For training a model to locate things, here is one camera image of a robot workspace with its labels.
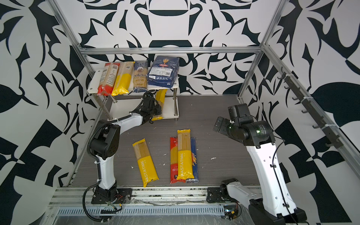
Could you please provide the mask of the dark blue clear spaghetti pack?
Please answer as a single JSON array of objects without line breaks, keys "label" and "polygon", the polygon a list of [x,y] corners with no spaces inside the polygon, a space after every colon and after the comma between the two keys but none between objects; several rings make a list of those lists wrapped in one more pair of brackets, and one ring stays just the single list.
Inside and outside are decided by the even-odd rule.
[{"label": "dark blue clear spaghetti pack", "polygon": [[133,74],[133,92],[147,91],[148,61],[135,61]]}]

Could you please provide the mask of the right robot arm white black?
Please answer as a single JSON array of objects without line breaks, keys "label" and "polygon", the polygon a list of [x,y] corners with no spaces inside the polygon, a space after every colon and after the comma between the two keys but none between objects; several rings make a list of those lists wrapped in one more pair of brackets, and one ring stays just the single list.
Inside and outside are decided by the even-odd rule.
[{"label": "right robot arm white black", "polygon": [[296,206],[277,159],[276,140],[266,121],[255,121],[246,104],[230,106],[229,119],[218,117],[214,131],[243,144],[254,163],[262,196],[255,196],[237,179],[222,181],[220,199],[245,206],[256,225],[299,224],[307,221]]}]

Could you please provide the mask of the yellow spaghetti pack small barcode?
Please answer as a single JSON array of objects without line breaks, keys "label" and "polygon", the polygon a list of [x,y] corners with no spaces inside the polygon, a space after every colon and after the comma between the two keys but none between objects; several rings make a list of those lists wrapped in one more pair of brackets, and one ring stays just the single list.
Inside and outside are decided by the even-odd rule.
[{"label": "yellow spaghetti pack small barcode", "polygon": [[156,93],[156,101],[160,106],[160,112],[153,116],[152,121],[158,121],[163,119],[163,110],[166,97],[167,89],[162,89]]}]

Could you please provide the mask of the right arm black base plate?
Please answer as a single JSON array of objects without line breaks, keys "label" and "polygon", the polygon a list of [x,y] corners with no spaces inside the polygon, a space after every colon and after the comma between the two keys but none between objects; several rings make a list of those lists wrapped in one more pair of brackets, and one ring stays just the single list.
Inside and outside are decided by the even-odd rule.
[{"label": "right arm black base plate", "polygon": [[233,202],[225,187],[208,187],[206,201],[208,203]]}]

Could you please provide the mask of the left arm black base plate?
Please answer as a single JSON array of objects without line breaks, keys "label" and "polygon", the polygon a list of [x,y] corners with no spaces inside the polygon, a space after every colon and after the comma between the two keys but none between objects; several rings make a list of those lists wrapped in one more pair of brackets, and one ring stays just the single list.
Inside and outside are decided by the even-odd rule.
[{"label": "left arm black base plate", "polygon": [[127,200],[132,198],[132,189],[131,188],[113,188],[110,190],[105,190],[102,188],[95,189],[95,193],[91,200],[92,204],[106,204],[108,202],[114,204],[123,204]]}]

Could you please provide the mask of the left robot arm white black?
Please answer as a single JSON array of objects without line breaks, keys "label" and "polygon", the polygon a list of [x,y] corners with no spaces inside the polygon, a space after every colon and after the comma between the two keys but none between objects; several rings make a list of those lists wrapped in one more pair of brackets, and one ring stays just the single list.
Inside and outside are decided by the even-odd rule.
[{"label": "left robot arm white black", "polygon": [[97,165],[96,191],[105,195],[113,195],[116,190],[113,156],[118,150],[120,135],[150,122],[160,112],[159,102],[154,97],[146,96],[127,116],[104,121],[95,129],[88,141],[87,152],[95,159]]}]

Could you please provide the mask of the dark blue Barilla pasta box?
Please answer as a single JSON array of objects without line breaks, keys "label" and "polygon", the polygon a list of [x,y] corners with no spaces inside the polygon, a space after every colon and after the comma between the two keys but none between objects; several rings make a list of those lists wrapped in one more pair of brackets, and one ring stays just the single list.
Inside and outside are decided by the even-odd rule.
[{"label": "dark blue Barilla pasta box", "polygon": [[147,74],[148,85],[172,88],[178,76],[180,58],[157,56]]}]

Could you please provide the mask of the red spaghetti pack white label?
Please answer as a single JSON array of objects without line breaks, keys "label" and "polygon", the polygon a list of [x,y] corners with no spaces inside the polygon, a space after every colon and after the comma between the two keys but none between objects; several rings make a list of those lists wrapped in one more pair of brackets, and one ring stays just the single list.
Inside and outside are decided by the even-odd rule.
[{"label": "red spaghetti pack white label", "polygon": [[97,89],[98,96],[111,95],[120,66],[121,64],[116,62],[105,64]]}]

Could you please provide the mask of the yellow Pastatime spaghetti pack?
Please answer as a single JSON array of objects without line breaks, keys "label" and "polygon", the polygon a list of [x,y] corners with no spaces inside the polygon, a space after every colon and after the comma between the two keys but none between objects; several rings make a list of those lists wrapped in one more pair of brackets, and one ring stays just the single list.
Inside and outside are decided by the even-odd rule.
[{"label": "yellow Pastatime spaghetti pack", "polygon": [[177,180],[194,179],[190,129],[178,130],[178,176]]},{"label": "yellow Pastatime spaghetti pack", "polygon": [[159,180],[146,140],[142,139],[133,144],[134,153],[141,174],[143,187],[148,183]]}]

